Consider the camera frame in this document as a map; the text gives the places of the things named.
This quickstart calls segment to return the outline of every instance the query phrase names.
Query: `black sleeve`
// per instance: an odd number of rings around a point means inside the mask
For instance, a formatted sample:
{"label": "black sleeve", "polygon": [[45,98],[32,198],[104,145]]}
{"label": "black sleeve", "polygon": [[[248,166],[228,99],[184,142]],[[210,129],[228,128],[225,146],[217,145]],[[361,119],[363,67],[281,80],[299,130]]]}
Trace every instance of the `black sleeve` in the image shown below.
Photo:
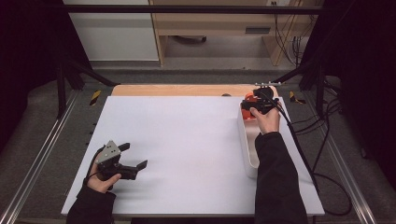
{"label": "black sleeve", "polygon": [[67,214],[67,224],[110,224],[116,195],[101,193],[83,185]]}
{"label": "black sleeve", "polygon": [[255,224],[308,223],[297,170],[280,133],[259,134]]}

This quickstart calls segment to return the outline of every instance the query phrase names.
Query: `gray floor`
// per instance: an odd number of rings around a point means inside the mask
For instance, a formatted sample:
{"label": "gray floor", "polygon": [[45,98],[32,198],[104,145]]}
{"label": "gray floor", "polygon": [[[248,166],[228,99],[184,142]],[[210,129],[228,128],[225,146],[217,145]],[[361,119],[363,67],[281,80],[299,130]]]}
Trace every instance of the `gray floor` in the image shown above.
{"label": "gray floor", "polygon": [[[96,71],[121,83],[222,84],[267,82],[284,75],[292,68],[293,64],[287,59],[284,59],[279,67],[273,67],[259,38],[209,36],[205,43],[170,39],[163,67],[150,63],[129,63],[114,70],[114,64],[99,64],[96,66]],[[65,194],[72,185],[106,97],[112,91],[112,88],[97,83],[91,78],[84,78],[87,84],[83,91],[78,92],[77,104],[21,208],[20,223],[64,223],[64,217],[60,212],[66,198]],[[336,78],[330,77],[330,79],[337,85]],[[299,77],[289,80],[286,85],[278,89],[280,95],[284,99],[289,99],[290,91],[294,91],[298,99],[307,100],[306,98],[312,93],[299,91],[298,81]],[[89,105],[96,90],[102,91],[98,102]],[[326,92],[327,102],[333,98],[332,94]],[[28,104],[18,129],[0,157],[2,171],[0,182],[3,186],[0,194],[0,211],[2,212],[17,192],[55,122],[56,83],[51,82],[33,90],[29,95]],[[314,115],[308,104],[286,101],[286,107],[292,122],[305,120]],[[297,131],[310,122],[312,120],[296,124],[294,128]],[[396,223],[396,193],[375,161],[361,157],[361,145],[357,142],[356,134],[351,131],[345,116],[342,113],[334,113],[331,116],[330,127],[332,137],[356,178],[376,222]],[[298,140],[312,165],[322,141],[319,130],[299,135]],[[327,147],[320,158],[317,172],[341,183]],[[326,209],[337,213],[346,210],[347,200],[343,191],[319,177],[318,185],[319,195]],[[326,214],[318,217],[317,223],[361,223],[355,209],[358,208],[353,208],[348,215],[342,217]],[[117,220],[126,221],[125,218],[117,218]]]}

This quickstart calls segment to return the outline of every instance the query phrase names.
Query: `white tabletop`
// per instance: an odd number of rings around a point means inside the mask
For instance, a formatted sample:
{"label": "white tabletop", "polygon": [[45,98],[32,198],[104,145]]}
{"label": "white tabletop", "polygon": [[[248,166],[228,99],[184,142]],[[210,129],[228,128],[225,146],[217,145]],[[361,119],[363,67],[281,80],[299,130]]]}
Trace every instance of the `white tabletop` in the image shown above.
{"label": "white tabletop", "polygon": [[[109,96],[64,203],[67,215],[94,153],[130,143],[120,163],[148,160],[136,180],[120,180],[113,214],[127,217],[252,216],[256,179],[244,168],[237,117],[243,97]],[[281,127],[289,147],[289,129]],[[309,216],[324,211],[312,180],[290,149]]]}

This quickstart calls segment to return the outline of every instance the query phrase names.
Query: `horizontal bar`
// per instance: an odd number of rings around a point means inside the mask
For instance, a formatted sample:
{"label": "horizontal bar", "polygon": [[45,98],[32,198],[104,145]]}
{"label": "horizontal bar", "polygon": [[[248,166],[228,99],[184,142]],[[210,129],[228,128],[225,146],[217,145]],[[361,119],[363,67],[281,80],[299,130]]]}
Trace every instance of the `horizontal bar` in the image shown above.
{"label": "horizontal bar", "polygon": [[45,9],[60,9],[70,13],[214,13],[214,14],[286,14],[320,15],[340,12],[335,7],[245,7],[245,6],[126,6],[126,5],[54,5]]}

